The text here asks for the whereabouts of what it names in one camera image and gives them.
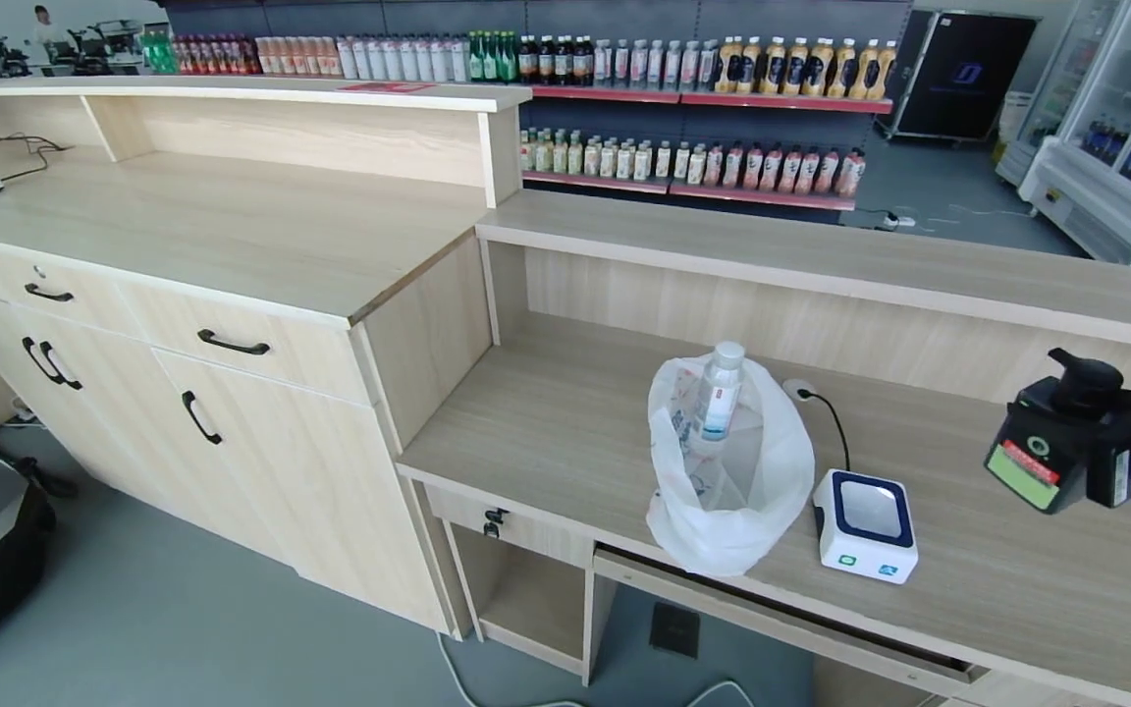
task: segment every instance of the blue logo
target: blue logo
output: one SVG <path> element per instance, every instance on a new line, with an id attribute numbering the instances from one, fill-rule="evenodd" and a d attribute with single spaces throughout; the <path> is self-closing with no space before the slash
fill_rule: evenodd
<path id="1" fill-rule="evenodd" d="M 982 63 L 961 62 L 959 63 L 959 68 L 955 69 L 955 77 L 951 80 L 960 86 L 970 86 L 979 80 L 979 75 L 983 75 L 983 72 L 984 67 Z"/>

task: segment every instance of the bottle cap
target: bottle cap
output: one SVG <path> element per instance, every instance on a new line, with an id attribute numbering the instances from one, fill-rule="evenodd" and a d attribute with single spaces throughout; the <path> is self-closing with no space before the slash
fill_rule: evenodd
<path id="1" fill-rule="evenodd" d="M 744 346 L 734 340 L 719 340 L 714 347 L 714 362 L 726 371 L 739 369 L 744 362 Z"/>

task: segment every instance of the light wood countertop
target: light wood countertop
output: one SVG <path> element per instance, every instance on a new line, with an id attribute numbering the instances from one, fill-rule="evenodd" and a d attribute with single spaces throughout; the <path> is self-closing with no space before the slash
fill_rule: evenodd
<path id="1" fill-rule="evenodd" d="M 425 107 L 494 113 L 530 100 L 525 86 L 439 84 L 413 93 L 339 90 L 371 84 L 354 79 L 283 77 L 21 77 L 0 79 L 0 95 L 149 95 L 165 98 L 245 98 L 336 103 L 345 106 Z"/>
<path id="2" fill-rule="evenodd" d="M 1131 268 L 970 242 L 521 191 L 494 242 L 968 314 L 1131 344 Z"/>
<path id="3" fill-rule="evenodd" d="M 665 359 L 703 351 L 525 314 L 413 439 L 400 471 L 457 492 L 477 489 L 516 514 L 538 514 L 670 561 L 645 523 L 656 486 L 648 383 Z M 982 466 L 1004 416 L 996 404 L 762 363 L 777 380 L 803 377 L 834 399 L 854 469 L 906 484 L 920 564 L 906 586 L 821 567 L 808 505 L 770 554 L 728 584 L 903 644 L 1131 706 L 1131 502 L 1117 510 L 1080 502 L 1045 516 L 1015 498 Z M 841 465 L 826 407 L 798 411 L 815 442 L 818 472 Z"/>
<path id="4" fill-rule="evenodd" d="M 49 153 L 8 181 L 0 242 L 357 321 L 465 234 L 483 190 L 175 153 Z M 0 175 L 40 165 L 0 145 Z"/>

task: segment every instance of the refrigerator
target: refrigerator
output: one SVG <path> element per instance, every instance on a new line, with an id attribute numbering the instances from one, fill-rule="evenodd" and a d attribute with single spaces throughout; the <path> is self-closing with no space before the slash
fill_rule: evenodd
<path id="1" fill-rule="evenodd" d="M 1088 255 L 1131 265 L 1131 0 L 1100 32 L 1059 129 L 1039 139 L 1019 197 Z"/>
<path id="2" fill-rule="evenodd" d="M 1031 106 L 1019 126 L 1019 139 L 1011 140 L 998 162 L 998 175 L 1019 187 L 1042 139 L 1059 132 L 1072 107 L 1085 77 L 1122 6 L 1121 0 L 1080 0 L 1068 15 L 1063 37 L 1054 50 L 1033 94 Z"/>

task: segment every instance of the cabinet door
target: cabinet door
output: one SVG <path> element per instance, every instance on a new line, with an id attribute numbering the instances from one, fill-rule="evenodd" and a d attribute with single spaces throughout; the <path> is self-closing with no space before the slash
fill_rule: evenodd
<path id="1" fill-rule="evenodd" d="M 28 347 L 24 345 L 26 338 L 32 340 Z M 89 406 L 88 390 L 51 380 L 59 374 L 41 352 L 43 344 L 51 342 L 31 334 L 26 324 L 15 317 L 12 307 L 0 301 L 0 376 L 92 477 L 130 495 L 157 497 L 157 489 L 145 486 L 143 474 L 131 471 L 136 462 Z"/>
<path id="2" fill-rule="evenodd" d="M 51 359 L 80 380 L 103 424 L 138 460 L 133 472 L 144 478 L 135 483 L 148 493 L 140 501 L 282 561 L 268 525 L 219 449 L 197 432 L 148 345 L 32 309 L 17 317 L 54 346 Z"/>
<path id="3" fill-rule="evenodd" d="M 302 577 L 446 630 L 371 407 L 156 350 Z"/>

